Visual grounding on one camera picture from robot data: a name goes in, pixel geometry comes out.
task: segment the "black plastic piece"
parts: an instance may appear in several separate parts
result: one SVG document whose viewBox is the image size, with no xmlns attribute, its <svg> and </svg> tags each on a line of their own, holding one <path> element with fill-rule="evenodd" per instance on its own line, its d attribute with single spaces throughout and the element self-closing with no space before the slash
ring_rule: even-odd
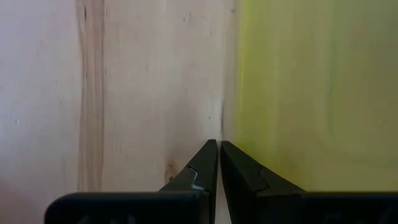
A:
<svg viewBox="0 0 398 224">
<path fill-rule="evenodd" d="M 228 141 L 221 171 L 232 224 L 398 223 L 397 193 L 306 192 Z"/>
<path fill-rule="evenodd" d="M 66 195 L 48 207 L 45 224 L 214 224 L 217 163 L 209 140 L 159 192 Z"/>
</svg>

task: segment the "yellow surface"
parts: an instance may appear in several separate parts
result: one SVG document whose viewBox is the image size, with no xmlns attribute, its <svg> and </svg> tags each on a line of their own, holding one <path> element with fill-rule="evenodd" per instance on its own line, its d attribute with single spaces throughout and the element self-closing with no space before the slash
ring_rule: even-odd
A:
<svg viewBox="0 0 398 224">
<path fill-rule="evenodd" d="M 398 2 L 242 0 L 237 145 L 307 190 L 398 190 Z"/>
</svg>

